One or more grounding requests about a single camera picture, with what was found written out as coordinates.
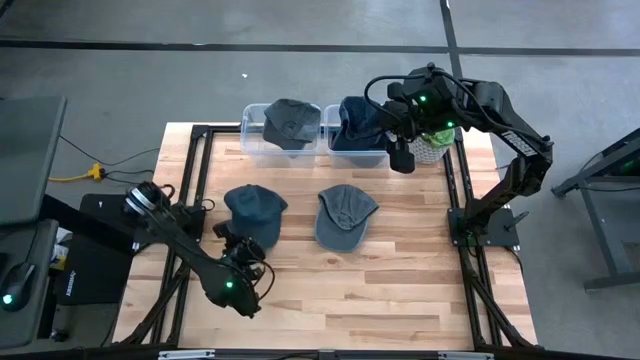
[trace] mesh basket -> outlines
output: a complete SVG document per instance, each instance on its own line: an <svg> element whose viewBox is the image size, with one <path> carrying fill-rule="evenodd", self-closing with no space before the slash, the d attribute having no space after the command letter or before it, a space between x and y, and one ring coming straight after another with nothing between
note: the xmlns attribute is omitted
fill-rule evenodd
<svg viewBox="0 0 640 360"><path fill-rule="evenodd" d="M435 148L421 138L409 143L409 152L415 156L415 161L419 164L433 164L440 161L450 146Z"/></svg>

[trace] computer mouse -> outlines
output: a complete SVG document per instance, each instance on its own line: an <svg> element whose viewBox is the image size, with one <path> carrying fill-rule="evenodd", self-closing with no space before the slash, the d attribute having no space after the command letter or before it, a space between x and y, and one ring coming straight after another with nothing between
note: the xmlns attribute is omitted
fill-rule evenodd
<svg viewBox="0 0 640 360"><path fill-rule="evenodd" d="M0 284L0 306L5 311L13 312L22 309L29 302L31 283L36 266L23 262L15 265Z"/></svg>

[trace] wood plank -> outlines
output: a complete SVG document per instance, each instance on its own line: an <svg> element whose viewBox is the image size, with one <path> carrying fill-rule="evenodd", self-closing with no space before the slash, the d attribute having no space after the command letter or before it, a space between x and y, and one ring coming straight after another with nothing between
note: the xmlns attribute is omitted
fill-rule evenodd
<svg viewBox="0 0 640 360"><path fill-rule="evenodd" d="M169 123L154 181L179 191L190 123ZM498 181L489 137L465 133L476 196ZM194 166L190 199L200 165ZM454 158L459 176L457 158ZM418 166L410 175L390 169L332 169L326 156L314 168L259 168L241 150L238 135L216 135L205 198L202 247L219 256L224 243L211 227L228 220L224 194L252 183L278 192L289 204L278 244L267 255L276 270L273 289L254 319L211 304L192 274L180 345L225 348L335 348L379 350L470 349L467 308L458 253L450 245L450 206L442 164ZM352 184L380 205L366 240L353 253L327 251L314 238L317 194ZM487 249L496 301L523 335L535 342L526 291L517 262L504 249ZM132 264L115 340L124 338L155 301L167 248L154 245ZM262 294L270 278L257 287ZM486 311L479 307L485 337ZM165 322L168 329L170 319Z"/></svg>

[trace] gray cap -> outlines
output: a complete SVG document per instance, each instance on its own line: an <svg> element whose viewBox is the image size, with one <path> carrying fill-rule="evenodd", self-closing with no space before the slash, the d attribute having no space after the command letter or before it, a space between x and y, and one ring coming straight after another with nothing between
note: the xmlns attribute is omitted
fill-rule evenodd
<svg viewBox="0 0 640 360"><path fill-rule="evenodd" d="M316 241L325 249L351 252L364 239L369 216L378 204L364 191L351 185L336 185L318 194Z"/></svg>
<svg viewBox="0 0 640 360"><path fill-rule="evenodd" d="M302 150L318 137L320 109L290 99L280 99L264 110L262 138L283 150Z"/></svg>

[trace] dark blue cap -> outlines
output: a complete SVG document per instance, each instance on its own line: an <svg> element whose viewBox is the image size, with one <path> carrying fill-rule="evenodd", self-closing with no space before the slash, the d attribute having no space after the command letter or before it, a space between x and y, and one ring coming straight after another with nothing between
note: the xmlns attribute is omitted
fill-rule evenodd
<svg viewBox="0 0 640 360"><path fill-rule="evenodd" d="M385 150L386 137L378 111L361 96L347 96L340 104L342 127L331 142L334 151Z"/></svg>
<svg viewBox="0 0 640 360"><path fill-rule="evenodd" d="M288 204L280 195L258 185L245 185L224 195L231 210L232 233L251 237L263 249L272 248L280 237L282 212Z"/></svg>

